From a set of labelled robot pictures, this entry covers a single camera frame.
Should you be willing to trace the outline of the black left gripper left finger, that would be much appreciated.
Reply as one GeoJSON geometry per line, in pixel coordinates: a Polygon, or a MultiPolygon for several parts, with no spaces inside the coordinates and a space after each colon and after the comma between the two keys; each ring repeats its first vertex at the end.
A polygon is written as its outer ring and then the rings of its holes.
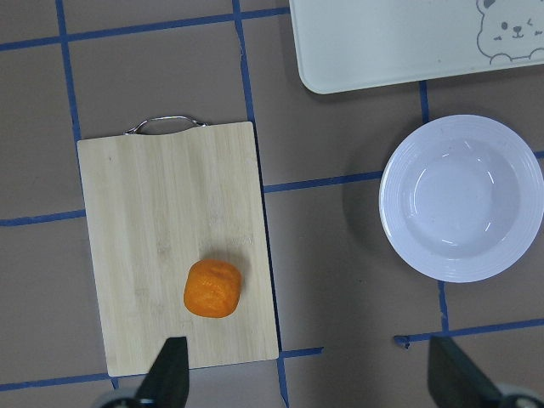
{"type": "Polygon", "coordinates": [[[190,390],[186,337],[170,337],[145,375],[134,398],[140,407],[185,407],[190,390]]]}

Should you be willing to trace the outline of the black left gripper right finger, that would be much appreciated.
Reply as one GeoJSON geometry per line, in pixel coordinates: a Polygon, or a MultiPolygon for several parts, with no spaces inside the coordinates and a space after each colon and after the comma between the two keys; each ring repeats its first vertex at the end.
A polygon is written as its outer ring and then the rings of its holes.
{"type": "Polygon", "coordinates": [[[437,407],[498,407],[502,392],[450,337],[431,337],[428,392],[437,407]]]}

